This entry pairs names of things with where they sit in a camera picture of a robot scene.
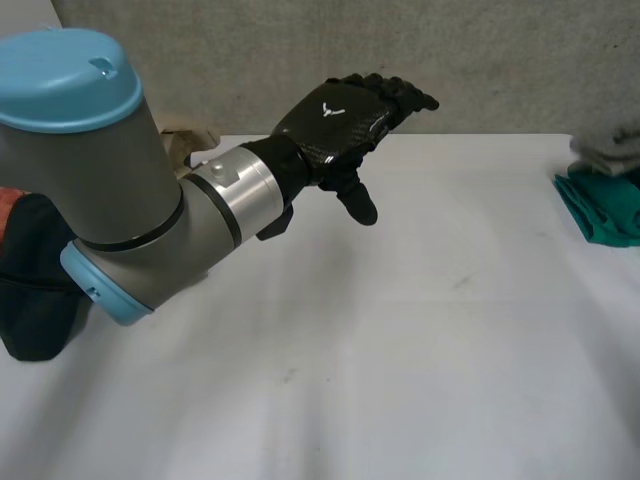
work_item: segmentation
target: robotic hand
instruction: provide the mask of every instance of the robotic hand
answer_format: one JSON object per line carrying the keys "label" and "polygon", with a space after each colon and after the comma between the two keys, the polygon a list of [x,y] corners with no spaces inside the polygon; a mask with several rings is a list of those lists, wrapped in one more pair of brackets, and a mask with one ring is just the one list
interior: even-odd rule
{"label": "robotic hand", "polygon": [[335,192],[354,219],[374,224],[363,156],[411,113],[438,108],[399,78],[330,79],[271,136],[176,180],[115,40],[79,29],[18,35],[0,41],[0,65],[0,181],[49,197],[78,237],[61,265],[122,325],[249,238],[286,230],[307,186]]}
{"label": "robotic hand", "polygon": [[[438,107],[433,97],[398,77],[353,74],[329,79],[313,90],[278,123],[272,135],[284,136],[296,145],[309,169],[308,184],[335,192],[356,221],[373,225],[378,213],[358,177],[364,155],[413,112]],[[288,224],[292,215],[293,210],[287,209],[278,223]],[[284,231],[282,225],[274,230]]]}

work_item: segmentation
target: gray wall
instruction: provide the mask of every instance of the gray wall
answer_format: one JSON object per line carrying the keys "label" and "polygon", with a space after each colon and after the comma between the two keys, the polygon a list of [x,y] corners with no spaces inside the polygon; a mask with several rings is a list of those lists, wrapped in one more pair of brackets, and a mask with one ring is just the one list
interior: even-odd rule
{"label": "gray wall", "polygon": [[404,132],[571,132],[640,110],[639,0],[54,0],[129,50],[152,107],[267,133],[328,76],[442,103]]}
{"label": "gray wall", "polygon": [[0,0],[0,38],[44,25],[60,26],[49,0]]}

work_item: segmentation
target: green cloth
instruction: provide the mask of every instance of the green cloth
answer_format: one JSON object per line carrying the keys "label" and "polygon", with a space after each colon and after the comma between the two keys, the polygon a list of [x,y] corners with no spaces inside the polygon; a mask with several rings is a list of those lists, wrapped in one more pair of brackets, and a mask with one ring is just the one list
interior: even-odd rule
{"label": "green cloth", "polygon": [[640,189],[629,180],[577,171],[554,183],[588,242],[640,245]]}

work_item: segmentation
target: carbon fiber hand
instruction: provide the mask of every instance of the carbon fiber hand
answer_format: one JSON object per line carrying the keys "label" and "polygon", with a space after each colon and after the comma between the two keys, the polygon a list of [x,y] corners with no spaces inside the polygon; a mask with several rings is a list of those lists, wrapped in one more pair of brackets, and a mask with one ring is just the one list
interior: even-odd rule
{"label": "carbon fiber hand", "polygon": [[357,172],[363,156],[411,113],[438,107],[433,97],[398,77],[354,74],[313,90],[273,135],[298,146],[310,167],[311,184],[336,192],[355,220],[372,225],[377,211]]}

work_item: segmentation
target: white table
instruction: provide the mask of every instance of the white table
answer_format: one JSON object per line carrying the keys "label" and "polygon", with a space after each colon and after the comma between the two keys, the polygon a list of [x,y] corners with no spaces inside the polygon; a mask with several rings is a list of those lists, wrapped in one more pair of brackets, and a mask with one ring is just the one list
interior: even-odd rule
{"label": "white table", "polygon": [[571,159],[392,136],[375,227],[310,189],[134,327],[94,309],[53,362],[3,353],[0,479],[640,478],[640,255],[583,240]]}

